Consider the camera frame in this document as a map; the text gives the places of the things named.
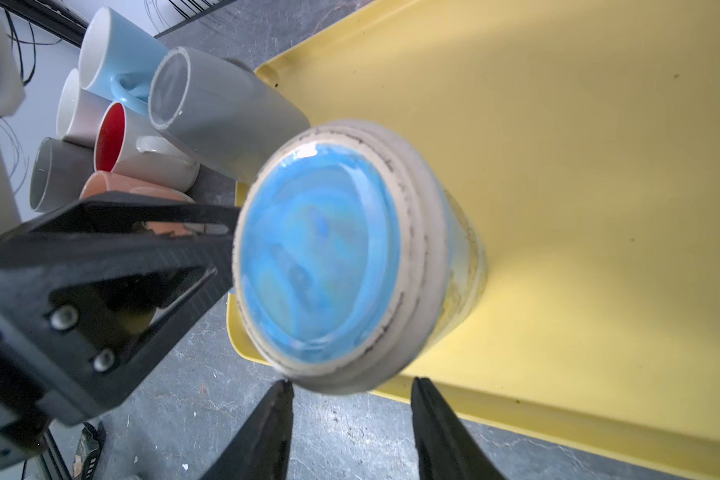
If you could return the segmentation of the blue butterfly mug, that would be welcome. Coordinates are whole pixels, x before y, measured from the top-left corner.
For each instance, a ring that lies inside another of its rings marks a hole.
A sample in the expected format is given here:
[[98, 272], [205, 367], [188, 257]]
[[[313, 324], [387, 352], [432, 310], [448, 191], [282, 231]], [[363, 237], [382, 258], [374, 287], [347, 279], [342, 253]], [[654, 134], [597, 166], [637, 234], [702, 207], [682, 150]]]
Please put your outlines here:
[[338, 120], [260, 170], [235, 230], [243, 326], [281, 375], [322, 394], [370, 391], [475, 310], [481, 239], [401, 135]]

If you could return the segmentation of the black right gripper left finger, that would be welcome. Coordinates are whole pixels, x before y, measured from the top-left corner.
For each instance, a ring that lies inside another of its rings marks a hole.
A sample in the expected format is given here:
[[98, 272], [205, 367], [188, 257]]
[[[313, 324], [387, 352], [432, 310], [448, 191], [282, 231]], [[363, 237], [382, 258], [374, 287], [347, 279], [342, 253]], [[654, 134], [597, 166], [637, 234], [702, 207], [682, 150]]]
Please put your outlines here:
[[290, 381], [274, 382], [201, 479], [286, 479], [293, 398]]

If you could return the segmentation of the cream and orange mug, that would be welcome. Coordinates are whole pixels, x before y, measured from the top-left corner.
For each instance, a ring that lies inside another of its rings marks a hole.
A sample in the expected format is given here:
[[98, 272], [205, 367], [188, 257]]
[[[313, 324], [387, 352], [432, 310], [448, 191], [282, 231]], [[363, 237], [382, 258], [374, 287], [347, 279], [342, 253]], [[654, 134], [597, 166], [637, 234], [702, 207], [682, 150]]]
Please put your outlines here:
[[[160, 199], [175, 200], [193, 203], [193, 200], [183, 192], [151, 182], [118, 175], [112, 172], [97, 171], [86, 181], [79, 198], [85, 199], [107, 192], [124, 192]], [[143, 222], [144, 229], [151, 230], [160, 235], [186, 236], [190, 230], [180, 223]]]

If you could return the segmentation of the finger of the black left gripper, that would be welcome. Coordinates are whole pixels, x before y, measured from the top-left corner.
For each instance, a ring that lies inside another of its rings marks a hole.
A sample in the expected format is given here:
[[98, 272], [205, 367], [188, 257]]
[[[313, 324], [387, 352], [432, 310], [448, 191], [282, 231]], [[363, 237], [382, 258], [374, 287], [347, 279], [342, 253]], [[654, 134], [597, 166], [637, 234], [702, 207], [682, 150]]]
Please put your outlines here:
[[[82, 200], [0, 236], [0, 349], [48, 417], [120, 405], [232, 287], [236, 207]], [[143, 222], [184, 224], [186, 236]]]

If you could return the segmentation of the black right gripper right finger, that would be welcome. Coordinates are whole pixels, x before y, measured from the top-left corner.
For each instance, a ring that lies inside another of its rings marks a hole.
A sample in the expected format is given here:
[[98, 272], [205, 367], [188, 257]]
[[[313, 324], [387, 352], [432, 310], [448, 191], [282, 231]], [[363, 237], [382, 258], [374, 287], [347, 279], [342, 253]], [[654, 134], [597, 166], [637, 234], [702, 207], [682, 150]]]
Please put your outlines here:
[[420, 479], [505, 480], [430, 379], [414, 378], [410, 404]]

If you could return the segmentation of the small cream mug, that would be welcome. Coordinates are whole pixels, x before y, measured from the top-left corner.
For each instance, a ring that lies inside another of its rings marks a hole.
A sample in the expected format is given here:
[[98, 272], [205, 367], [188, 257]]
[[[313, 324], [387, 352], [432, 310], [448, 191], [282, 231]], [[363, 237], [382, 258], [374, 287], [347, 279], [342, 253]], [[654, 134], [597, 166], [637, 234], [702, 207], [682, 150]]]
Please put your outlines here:
[[148, 118], [113, 102], [99, 125], [93, 166], [95, 171], [186, 192], [194, 185], [200, 164], [165, 139]]

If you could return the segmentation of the light blue mug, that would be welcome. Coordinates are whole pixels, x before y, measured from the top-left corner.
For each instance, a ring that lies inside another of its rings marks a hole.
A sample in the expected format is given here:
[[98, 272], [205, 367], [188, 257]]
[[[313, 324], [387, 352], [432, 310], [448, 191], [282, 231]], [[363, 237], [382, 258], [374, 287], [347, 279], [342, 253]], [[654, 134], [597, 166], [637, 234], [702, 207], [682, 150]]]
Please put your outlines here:
[[152, 79], [167, 53], [159, 40], [115, 10], [102, 7], [82, 41], [80, 87], [146, 116]]

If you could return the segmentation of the pink mug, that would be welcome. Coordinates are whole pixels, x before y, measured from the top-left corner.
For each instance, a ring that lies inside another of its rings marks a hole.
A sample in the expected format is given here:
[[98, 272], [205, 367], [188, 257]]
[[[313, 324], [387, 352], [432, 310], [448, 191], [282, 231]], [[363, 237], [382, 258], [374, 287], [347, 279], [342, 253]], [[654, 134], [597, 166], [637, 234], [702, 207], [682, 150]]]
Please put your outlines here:
[[81, 88], [79, 72], [73, 68], [66, 78], [58, 103], [56, 138], [93, 148], [110, 100]]

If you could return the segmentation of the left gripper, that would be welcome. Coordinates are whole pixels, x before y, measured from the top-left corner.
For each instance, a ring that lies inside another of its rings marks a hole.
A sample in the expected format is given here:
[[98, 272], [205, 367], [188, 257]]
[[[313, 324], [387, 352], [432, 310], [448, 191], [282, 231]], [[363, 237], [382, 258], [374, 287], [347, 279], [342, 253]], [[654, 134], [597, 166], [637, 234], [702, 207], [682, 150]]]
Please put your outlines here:
[[0, 349], [0, 471], [47, 450], [50, 418], [37, 407], [39, 398], [39, 387]]

